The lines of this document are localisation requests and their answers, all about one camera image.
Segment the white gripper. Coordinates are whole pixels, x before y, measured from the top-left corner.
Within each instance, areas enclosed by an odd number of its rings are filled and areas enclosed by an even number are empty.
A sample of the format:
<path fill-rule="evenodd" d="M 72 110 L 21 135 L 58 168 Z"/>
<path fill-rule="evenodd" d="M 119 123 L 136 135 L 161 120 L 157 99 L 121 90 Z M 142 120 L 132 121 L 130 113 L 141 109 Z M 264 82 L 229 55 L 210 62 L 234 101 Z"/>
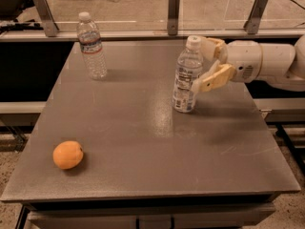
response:
<path fill-rule="evenodd" d="M 227 45 L 219 38 L 202 37 L 201 52 L 207 60 L 217 60 L 206 73 L 193 82 L 191 91 L 194 94 L 220 88 L 231 79 L 235 82 L 250 83 L 260 71 L 262 49 L 254 41 L 235 40 Z"/>

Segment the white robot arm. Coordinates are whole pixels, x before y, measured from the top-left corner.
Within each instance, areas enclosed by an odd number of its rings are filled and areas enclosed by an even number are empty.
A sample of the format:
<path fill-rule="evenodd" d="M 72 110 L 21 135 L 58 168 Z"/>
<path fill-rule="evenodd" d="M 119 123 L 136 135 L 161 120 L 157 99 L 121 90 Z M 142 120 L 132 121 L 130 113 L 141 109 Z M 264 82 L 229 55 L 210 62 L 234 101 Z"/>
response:
<path fill-rule="evenodd" d="M 222 39 L 202 37 L 201 52 L 213 64 L 193 82 L 194 94 L 223 87 L 229 81 L 251 83 L 254 80 L 281 90 L 305 90 L 305 35 L 294 45 L 252 40 L 226 44 Z"/>

